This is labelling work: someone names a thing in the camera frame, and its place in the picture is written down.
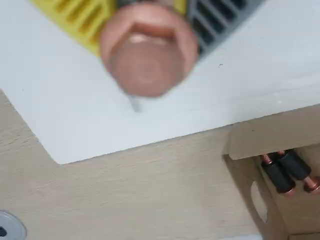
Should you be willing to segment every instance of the copper screw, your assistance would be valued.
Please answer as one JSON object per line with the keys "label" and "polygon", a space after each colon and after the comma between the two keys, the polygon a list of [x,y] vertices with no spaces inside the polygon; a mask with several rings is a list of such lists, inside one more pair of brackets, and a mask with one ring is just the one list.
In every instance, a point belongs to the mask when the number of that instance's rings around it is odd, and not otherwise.
{"label": "copper screw", "polygon": [[[286,151],[278,151],[278,154],[284,156]],[[304,182],[304,190],[310,194],[320,194],[320,176],[307,176],[302,180]]]}
{"label": "copper screw", "polygon": [[268,154],[263,154],[262,160],[264,161],[265,164],[268,164],[268,165],[273,163],[273,161],[271,160]]}

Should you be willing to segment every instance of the gray object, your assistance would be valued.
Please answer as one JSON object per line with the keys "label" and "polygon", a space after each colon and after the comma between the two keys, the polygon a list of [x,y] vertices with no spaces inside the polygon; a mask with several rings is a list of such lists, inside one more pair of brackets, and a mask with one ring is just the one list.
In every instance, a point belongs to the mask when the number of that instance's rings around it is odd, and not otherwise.
{"label": "gray object", "polygon": [[0,211],[0,240],[25,240],[26,236],[26,228],[17,217]]}
{"label": "gray object", "polygon": [[189,0],[187,18],[201,57],[211,53],[265,0]]}

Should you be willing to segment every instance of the wooden panel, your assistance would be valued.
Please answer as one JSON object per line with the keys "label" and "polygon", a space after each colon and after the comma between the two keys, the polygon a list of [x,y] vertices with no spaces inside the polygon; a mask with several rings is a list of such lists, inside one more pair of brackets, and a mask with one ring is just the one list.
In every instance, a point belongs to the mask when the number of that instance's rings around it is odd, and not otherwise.
{"label": "wooden panel", "polygon": [[0,209],[24,222],[28,240],[255,234],[221,159],[228,131],[59,166],[0,92]]}

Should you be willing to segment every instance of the black cylindrical connector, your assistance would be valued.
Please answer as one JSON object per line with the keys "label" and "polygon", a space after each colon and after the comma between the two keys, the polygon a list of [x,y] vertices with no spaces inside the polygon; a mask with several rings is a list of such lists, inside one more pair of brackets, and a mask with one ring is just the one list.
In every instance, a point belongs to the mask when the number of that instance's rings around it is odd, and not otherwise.
{"label": "black cylindrical connector", "polygon": [[269,176],[278,193],[287,194],[296,187],[296,183],[276,162],[272,162],[269,164],[262,162],[261,166]]}
{"label": "black cylindrical connector", "polygon": [[286,150],[278,162],[298,180],[302,181],[311,174],[310,166],[293,150]]}

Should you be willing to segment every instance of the gray grille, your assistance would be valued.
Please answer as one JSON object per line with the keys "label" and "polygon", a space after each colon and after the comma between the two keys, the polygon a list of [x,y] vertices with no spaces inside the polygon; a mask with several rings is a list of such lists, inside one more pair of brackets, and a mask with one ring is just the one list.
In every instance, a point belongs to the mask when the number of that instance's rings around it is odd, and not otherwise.
{"label": "gray grille", "polygon": [[212,52],[264,0],[189,0],[187,17],[198,37],[199,54]]}

